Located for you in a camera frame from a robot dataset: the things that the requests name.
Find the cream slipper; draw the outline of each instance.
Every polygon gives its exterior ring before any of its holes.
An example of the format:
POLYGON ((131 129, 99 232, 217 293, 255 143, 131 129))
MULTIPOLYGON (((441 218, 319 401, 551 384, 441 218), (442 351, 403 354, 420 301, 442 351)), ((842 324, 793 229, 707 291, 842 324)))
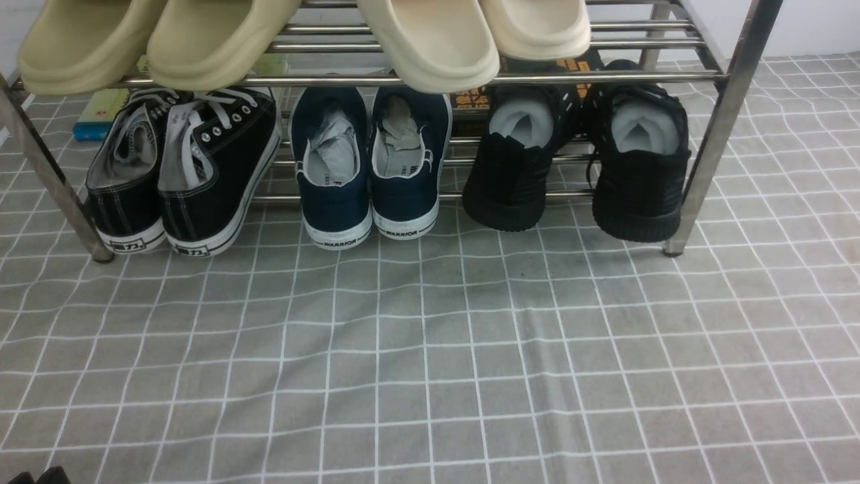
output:
POLYGON ((18 53, 33 94, 108 87, 144 54, 167 0, 48 0, 18 53))
POLYGON ((499 53, 477 0, 357 3, 391 66, 412 89, 470 90, 499 73, 499 53))
POLYGON ((150 75, 178 90, 217 90, 251 71, 301 0, 169 0, 149 45, 150 75))
POLYGON ((570 59, 591 44, 585 0, 481 0, 481 8, 508 57, 570 59))

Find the metal shoe rack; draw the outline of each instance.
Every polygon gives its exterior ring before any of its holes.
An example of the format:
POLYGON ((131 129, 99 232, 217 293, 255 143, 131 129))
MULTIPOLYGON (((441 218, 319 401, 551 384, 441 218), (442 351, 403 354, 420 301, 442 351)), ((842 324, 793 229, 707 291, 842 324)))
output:
MULTIPOLYGON (((716 173, 716 167, 728 143, 734 123, 743 105, 753 74, 761 60, 765 44, 771 34, 783 0, 752 0, 746 22, 740 33, 734 55, 724 62, 716 44, 710 38, 701 18, 691 6, 690 0, 587 0, 589 5, 651 5, 651 18, 629 22, 594 22, 593 31, 602 33, 631 33, 633 38, 602 38, 598 36, 592 47, 599 50, 642 51, 641 64, 644 71, 592 71, 570 72, 565 74, 502 74, 491 84, 590 84, 606 82, 659 82, 659 83, 714 83, 718 98, 711 115, 708 129, 699 147, 697 158, 692 166, 686 186, 685 201, 682 209, 681 228, 664 246, 664 253, 676 257, 683 253, 690 237, 705 194, 716 173), (666 32, 682 32, 678 38, 666 38, 666 32), (656 69, 660 51, 665 49, 694 49, 702 61, 703 69, 695 71, 659 71, 656 69)), ((354 9, 354 0, 305 0, 304 7, 309 9, 354 9)), ((283 35, 291 39, 307 41, 277 40, 269 47, 270 53, 380 53, 382 49, 375 41, 327 42, 315 41, 324 36, 369 35, 365 25, 305 25, 290 24, 283 35)), ((241 85, 247 86, 380 86, 402 84, 399 78, 391 76, 284 76, 271 78, 246 78, 241 85)), ((123 78, 115 87, 142 88, 154 85, 144 76, 123 78)), ((26 91, 21 80, 14 76, 8 82, 0 76, 0 121, 9 129, 12 136, 21 144, 27 158, 40 180, 45 184, 51 197, 63 211, 81 242, 86 246, 96 262, 109 262, 113 254, 101 243, 89 217, 88 209, 78 193, 66 180, 57 160, 45 145, 39 133, 24 112, 22 102, 26 91)), ((455 138, 454 147, 477 146, 477 138, 455 138)), ((278 166, 294 166, 295 162, 286 155, 289 141, 283 143, 284 156, 275 162, 278 166)), ((588 155, 560 155, 558 164, 587 163, 588 155)), ((470 160, 453 157, 445 161, 445 166, 465 166, 470 160)), ((590 190, 551 191, 548 197, 565 200, 590 196, 590 190)), ((443 200, 456 201, 459 193, 443 193, 443 200)), ((296 194, 265 195, 255 198, 258 202, 298 202, 296 194)))

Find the black canvas sneaker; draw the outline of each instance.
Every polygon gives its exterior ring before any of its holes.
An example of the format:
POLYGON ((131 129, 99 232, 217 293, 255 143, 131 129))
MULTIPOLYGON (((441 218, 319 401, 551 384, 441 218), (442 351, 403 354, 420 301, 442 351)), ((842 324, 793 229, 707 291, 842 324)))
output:
MULTIPOLYGON (((555 63, 511 61, 511 71, 565 71, 555 63)), ((478 223, 505 232, 535 226, 544 214, 552 157, 574 136, 576 85, 493 86, 490 113, 463 208, 478 223)))
POLYGON ((236 241, 280 139, 268 88, 217 90, 171 110, 158 194, 177 252, 209 257, 236 241))
MULTIPOLYGON (((606 69, 640 67, 616 60, 606 69)), ((597 225, 632 242, 671 238, 681 222, 691 156, 684 106, 656 84, 594 84, 583 119, 601 163, 592 208, 597 225)))
POLYGON ((87 203, 111 251, 146 252, 164 241, 156 186, 168 112, 192 98, 161 88, 134 91, 95 155, 87 173, 87 203))

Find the beige slipper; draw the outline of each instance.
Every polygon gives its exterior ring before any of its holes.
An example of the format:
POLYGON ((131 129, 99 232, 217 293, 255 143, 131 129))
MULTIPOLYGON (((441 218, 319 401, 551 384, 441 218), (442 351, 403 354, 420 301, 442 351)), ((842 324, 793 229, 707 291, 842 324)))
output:
POLYGON ((167 0, 48 0, 18 53, 33 94, 92 92, 120 80, 144 54, 167 0))
POLYGON ((414 90, 470 90, 499 73, 499 52, 477 0, 357 4, 391 66, 414 90))
POLYGON ((481 0, 481 8, 507 57, 571 59, 591 45, 586 0, 481 0))
POLYGON ((301 0, 169 0, 150 39, 150 75, 178 90, 244 78, 301 0))

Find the sneaker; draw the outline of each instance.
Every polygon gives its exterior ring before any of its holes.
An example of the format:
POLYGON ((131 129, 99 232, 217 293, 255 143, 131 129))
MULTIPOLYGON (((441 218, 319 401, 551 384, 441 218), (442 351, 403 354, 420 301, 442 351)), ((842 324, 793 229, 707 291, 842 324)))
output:
MULTIPOLYGON (((616 60, 606 69, 640 67, 616 60)), ((671 238, 681 222, 691 156, 684 106, 656 84, 594 84, 583 118, 600 156, 592 205, 597 225, 612 237, 632 242, 671 238)))
MULTIPOLYGON (((508 61, 511 71, 566 71, 556 63, 508 61)), ((463 190, 463 208, 495 230, 522 232, 544 215, 552 157, 574 136, 579 91, 571 85, 488 89, 490 113, 463 190)))
POLYGON ((364 242, 373 227, 367 190, 367 107, 356 88, 308 88, 290 116, 302 222, 319 247, 364 242))
POLYGON ((158 194, 177 252, 214 256, 236 241, 280 131, 268 88, 217 90, 170 111, 158 194))
POLYGON ((87 172, 87 203, 111 251, 146 252, 164 241, 157 184, 168 112, 192 98, 161 88, 134 91, 95 155, 87 172))
POLYGON ((451 101, 407 87, 380 88, 372 119, 373 222, 391 239, 417 239, 433 229, 439 216, 451 101))

